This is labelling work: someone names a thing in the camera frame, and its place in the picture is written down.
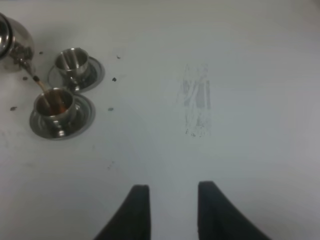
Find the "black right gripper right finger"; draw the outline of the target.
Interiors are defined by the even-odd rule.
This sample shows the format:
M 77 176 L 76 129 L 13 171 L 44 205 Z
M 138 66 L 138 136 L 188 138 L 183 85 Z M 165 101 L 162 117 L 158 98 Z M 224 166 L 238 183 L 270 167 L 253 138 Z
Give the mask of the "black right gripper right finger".
M 268 240 L 212 181 L 198 184 L 197 232 L 200 240 Z

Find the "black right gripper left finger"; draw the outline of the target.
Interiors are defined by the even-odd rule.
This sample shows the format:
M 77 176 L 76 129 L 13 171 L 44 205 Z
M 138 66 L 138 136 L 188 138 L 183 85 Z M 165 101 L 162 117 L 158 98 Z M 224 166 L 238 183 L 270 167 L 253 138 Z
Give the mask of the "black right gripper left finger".
M 148 185 L 134 185 L 96 240 L 150 240 L 151 204 Z

